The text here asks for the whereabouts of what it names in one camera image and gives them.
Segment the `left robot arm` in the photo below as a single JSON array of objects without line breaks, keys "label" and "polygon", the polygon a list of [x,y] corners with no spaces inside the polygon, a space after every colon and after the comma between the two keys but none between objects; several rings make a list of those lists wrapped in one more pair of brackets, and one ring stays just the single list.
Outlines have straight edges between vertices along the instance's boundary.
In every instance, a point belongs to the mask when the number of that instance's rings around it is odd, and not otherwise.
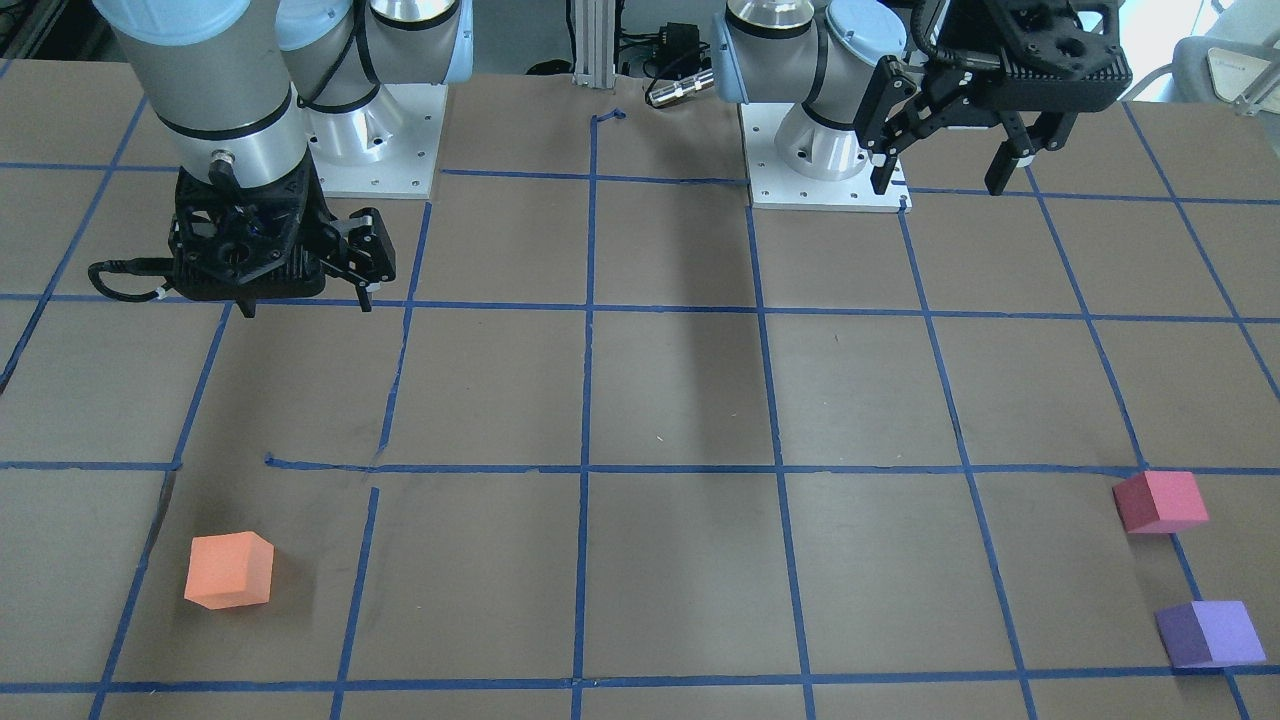
[{"label": "left robot arm", "polygon": [[773,145],[792,173],[867,172],[877,195],[914,143],[998,127],[998,196],[1133,81],[1116,1],[728,1],[712,50],[724,101],[787,106]]}]

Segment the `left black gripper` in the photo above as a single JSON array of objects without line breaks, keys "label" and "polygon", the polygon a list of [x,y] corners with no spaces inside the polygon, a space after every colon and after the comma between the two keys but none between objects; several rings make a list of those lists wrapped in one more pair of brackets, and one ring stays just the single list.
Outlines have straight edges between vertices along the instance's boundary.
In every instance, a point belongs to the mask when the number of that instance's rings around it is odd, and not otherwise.
[{"label": "left black gripper", "polygon": [[1133,82],[1117,14],[1116,1],[925,3],[922,81],[882,56],[855,114],[872,191],[886,193],[902,152],[937,129],[1002,126],[984,174],[1002,195],[1039,151],[1065,147],[1078,114],[1102,111]]}]

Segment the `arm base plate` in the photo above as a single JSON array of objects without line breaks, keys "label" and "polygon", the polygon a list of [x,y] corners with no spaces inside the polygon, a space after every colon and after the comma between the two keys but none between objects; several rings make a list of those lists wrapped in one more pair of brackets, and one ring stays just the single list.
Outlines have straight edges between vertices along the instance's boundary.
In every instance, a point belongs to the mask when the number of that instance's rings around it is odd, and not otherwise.
[{"label": "arm base plate", "polygon": [[913,206],[902,168],[877,193],[869,152],[851,131],[814,120],[795,102],[739,108],[753,204],[764,209],[908,211]]},{"label": "arm base plate", "polygon": [[449,87],[384,85],[364,108],[303,109],[324,193],[334,199],[428,200]]}]

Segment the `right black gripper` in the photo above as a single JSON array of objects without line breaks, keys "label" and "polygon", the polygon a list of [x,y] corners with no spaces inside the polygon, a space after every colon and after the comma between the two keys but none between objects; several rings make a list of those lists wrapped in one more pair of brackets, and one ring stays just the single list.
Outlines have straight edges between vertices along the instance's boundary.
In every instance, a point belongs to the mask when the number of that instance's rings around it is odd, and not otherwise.
[{"label": "right black gripper", "polygon": [[[316,241],[317,255],[310,249]],[[325,274],[352,284],[360,310],[370,313],[370,293],[397,274],[380,211],[332,219],[310,160],[270,184],[242,190],[238,204],[180,170],[168,245],[166,277],[178,293],[234,301],[246,316],[262,299],[319,295]]]}]

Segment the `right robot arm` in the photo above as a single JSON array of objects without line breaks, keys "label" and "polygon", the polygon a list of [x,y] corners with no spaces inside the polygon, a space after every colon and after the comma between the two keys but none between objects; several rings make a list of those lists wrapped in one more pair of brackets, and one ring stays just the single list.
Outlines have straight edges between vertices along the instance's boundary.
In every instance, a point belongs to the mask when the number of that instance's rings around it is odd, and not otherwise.
[{"label": "right robot arm", "polygon": [[106,299],[178,293],[311,299],[333,278],[364,311],[397,275],[379,210],[334,215],[324,190],[360,170],[376,195],[422,193],[428,124],[394,87],[474,72],[470,1],[99,1],[96,9],[179,154],[168,252],[90,265]]}]

